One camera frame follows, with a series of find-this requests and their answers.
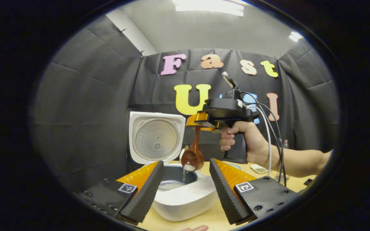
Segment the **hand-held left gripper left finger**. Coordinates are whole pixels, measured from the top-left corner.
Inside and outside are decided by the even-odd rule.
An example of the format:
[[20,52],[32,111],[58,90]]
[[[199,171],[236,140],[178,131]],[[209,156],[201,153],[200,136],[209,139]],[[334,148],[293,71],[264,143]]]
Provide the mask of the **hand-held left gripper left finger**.
[[163,161],[155,161],[119,179],[105,178],[78,196],[107,216],[136,226],[148,214],[163,175]]

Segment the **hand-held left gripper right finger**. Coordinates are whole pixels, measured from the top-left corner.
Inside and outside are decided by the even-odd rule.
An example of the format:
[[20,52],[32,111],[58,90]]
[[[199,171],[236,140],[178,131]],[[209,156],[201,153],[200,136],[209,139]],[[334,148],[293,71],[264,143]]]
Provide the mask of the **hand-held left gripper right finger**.
[[210,159],[209,171],[231,225],[261,219],[299,196],[269,176],[255,178],[218,159]]

